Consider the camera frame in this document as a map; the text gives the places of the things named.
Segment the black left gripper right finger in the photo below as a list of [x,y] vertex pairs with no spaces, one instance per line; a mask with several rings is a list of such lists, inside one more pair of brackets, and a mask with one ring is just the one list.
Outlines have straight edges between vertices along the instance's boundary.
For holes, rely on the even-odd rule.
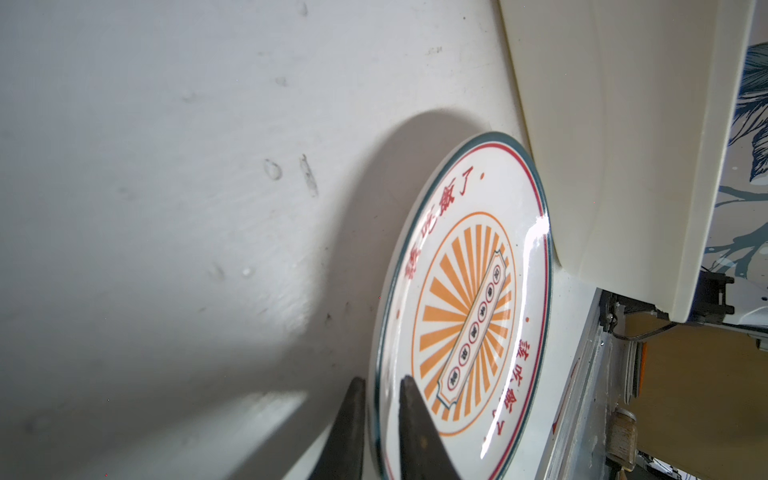
[[402,479],[460,478],[418,385],[409,375],[400,383],[398,432]]

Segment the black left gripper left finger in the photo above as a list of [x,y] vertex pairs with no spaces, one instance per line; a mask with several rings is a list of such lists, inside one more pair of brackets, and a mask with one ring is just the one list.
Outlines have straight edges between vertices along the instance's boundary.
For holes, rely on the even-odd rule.
[[342,400],[310,480],[352,479],[363,473],[366,382],[354,377]]

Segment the orange sunburst plate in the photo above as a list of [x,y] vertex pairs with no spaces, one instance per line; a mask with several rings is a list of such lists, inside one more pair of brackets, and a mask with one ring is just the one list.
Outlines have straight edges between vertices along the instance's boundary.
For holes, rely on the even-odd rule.
[[542,370],[553,263],[543,186],[516,139],[476,135],[435,168],[401,230],[377,312],[367,402],[381,477],[402,475],[407,376],[461,477],[506,474]]

